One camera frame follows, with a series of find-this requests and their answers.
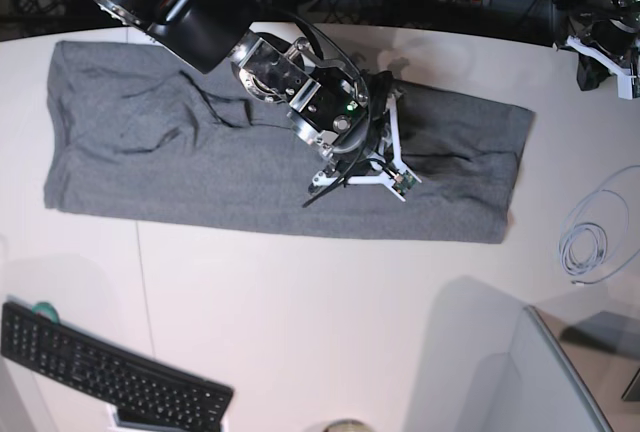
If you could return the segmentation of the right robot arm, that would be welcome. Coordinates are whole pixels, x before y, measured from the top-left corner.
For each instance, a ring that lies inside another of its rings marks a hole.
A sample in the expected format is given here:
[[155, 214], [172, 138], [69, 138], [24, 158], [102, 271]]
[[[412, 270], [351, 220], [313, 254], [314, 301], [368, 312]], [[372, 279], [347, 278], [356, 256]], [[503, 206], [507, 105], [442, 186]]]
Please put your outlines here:
[[125, 25], [208, 73], [228, 61], [249, 95], [283, 104], [296, 135], [324, 160], [317, 200], [340, 186], [381, 185], [403, 198], [418, 182], [403, 161], [397, 93], [388, 72], [370, 75], [305, 20], [294, 41], [252, 30], [256, 0], [93, 0]]

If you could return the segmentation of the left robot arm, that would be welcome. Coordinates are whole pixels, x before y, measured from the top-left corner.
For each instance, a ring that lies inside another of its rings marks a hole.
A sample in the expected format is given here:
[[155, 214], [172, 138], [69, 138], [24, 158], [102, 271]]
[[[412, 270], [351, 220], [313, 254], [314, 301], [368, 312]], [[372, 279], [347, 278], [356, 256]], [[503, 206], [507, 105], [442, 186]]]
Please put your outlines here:
[[613, 78], [623, 100], [639, 98], [639, 0], [554, 0], [565, 20], [556, 46], [578, 55], [576, 82], [586, 92]]

